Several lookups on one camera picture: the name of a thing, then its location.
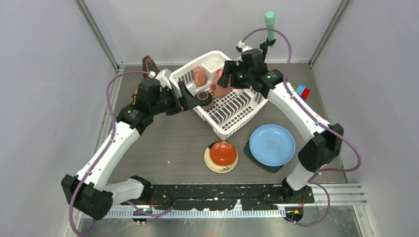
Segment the brown ceramic bowl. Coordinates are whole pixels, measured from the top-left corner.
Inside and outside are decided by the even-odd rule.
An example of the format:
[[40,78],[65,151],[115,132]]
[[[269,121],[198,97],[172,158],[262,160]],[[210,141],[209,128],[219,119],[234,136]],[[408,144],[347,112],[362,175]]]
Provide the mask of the brown ceramic bowl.
[[200,107],[207,111],[214,106],[214,98],[208,91],[201,91],[197,93],[196,98],[201,102]]

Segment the pink mug with handle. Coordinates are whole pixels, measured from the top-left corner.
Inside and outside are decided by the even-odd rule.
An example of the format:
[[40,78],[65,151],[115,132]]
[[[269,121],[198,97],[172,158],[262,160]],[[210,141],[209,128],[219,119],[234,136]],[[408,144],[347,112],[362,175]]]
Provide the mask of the pink mug with handle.
[[193,68],[193,79],[197,87],[205,86],[207,84],[206,73],[203,68],[196,66]]

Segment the white plastic dish rack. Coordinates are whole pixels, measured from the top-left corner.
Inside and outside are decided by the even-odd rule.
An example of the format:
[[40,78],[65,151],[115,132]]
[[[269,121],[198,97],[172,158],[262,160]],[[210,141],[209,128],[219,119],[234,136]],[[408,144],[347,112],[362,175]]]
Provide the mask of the white plastic dish rack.
[[[215,72],[224,66],[226,60],[230,58],[223,52],[210,51],[172,72],[169,80],[177,90],[179,90],[178,82],[183,82],[194,96],[201,91],[209,92]],[[193,69],[197,66],[206,74],[207,83],[204,86],[196,86],[194,83]],[[202,107],[195,107],[193,110],[211,125],[221,140],[226,140],[246,125],[267,102],[267,99],[251,88],[233,89],[221,98],[214,98],[214,105],[210,109],[205,111]]]

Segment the light blue plate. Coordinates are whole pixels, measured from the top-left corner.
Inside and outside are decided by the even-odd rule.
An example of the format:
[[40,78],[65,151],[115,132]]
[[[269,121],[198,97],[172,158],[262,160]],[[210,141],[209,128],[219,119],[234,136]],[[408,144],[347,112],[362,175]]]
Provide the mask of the light blue plate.
[[296,144],[287,129],[276,124],[266,124],[251,134],[249,149],[261,164],[277,167],[285,165],[293,158]]

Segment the pink cup white inside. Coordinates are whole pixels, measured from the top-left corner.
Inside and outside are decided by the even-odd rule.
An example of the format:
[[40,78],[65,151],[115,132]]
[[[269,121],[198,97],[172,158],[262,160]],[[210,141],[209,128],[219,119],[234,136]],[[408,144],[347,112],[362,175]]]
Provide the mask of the pink cup white inside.
[[214,80],[215,80],[215,81],[218,81],[218,80],[220,79],[220,77],[222,76],[222,74],[223,74],[223,69],[218,69],[218,70],[215,72],[215,75],[214,75]]

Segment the white mug pink handle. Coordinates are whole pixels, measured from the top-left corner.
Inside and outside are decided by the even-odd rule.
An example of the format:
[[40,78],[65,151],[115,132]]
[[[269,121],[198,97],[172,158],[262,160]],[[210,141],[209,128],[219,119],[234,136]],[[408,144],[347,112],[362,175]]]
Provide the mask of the white mug pink handle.
[[221,98],[232,91],[233,91],[233,87],[231,86],[225,88],[216,83],[210,86],[210,93],[212,94],[214,98]]

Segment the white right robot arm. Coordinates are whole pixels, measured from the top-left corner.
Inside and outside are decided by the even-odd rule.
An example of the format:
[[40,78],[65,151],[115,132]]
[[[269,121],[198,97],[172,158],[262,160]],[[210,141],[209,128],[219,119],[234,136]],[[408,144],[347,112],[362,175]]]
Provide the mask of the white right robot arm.
[[223,72],[217,82],[224,88],[252,88],[277,106],[295,125],[306,144],[298,152],[298,164],[283,181],[279,189],[287,202],[296,202],[305,187],[325,165],[340,154],[343,128],[317,115],[303,101],[281,71],[268,70],[261,50],[243,50],[238,60],[225,60]]

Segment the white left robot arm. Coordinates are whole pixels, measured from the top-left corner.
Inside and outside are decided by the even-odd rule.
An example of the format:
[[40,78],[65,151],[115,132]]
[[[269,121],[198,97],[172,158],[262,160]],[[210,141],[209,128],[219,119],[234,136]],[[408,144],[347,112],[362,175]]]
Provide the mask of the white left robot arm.
[[143,80],[130,104],[120,110],[108,140],[76,175],[65,175],[62,179],[68,204],[96,221],[104,218],[115,204],[132,199],[147,204],[152,196],[149,181],[132,176],[124,182],[107,185],[111,173],[155,115],[171,116],[200,105],[200,100],[182,81],[171,87],[170,83],[162,86],[158,79]]

